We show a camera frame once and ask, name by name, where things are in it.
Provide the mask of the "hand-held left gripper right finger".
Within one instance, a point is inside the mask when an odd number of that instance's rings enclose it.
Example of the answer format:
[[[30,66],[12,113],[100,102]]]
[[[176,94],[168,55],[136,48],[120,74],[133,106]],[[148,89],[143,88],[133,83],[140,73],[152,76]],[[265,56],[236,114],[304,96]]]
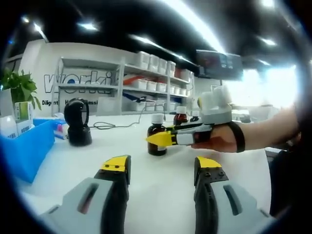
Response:
[[[260,234],[274,221],[212,159],[195,158],[194,186],[197,234]]]

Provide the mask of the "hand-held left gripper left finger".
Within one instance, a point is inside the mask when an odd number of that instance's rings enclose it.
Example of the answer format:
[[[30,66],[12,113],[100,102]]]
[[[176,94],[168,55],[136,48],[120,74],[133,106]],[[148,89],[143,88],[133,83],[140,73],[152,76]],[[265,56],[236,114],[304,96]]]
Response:
[[[129,200],[131,157],[113,157],[94,177],[67,192],[39,216],[54,234],[122,234]]]

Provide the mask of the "person's right hand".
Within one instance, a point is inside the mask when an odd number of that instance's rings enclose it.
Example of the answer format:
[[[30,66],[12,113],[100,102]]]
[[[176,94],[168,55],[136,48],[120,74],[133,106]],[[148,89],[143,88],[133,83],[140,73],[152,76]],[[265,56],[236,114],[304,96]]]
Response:
[[[211,131],[210,139],[191,145],[193,149],[209,149],[222,153],[236,153],[236,139],[229,126],[217,125]]]

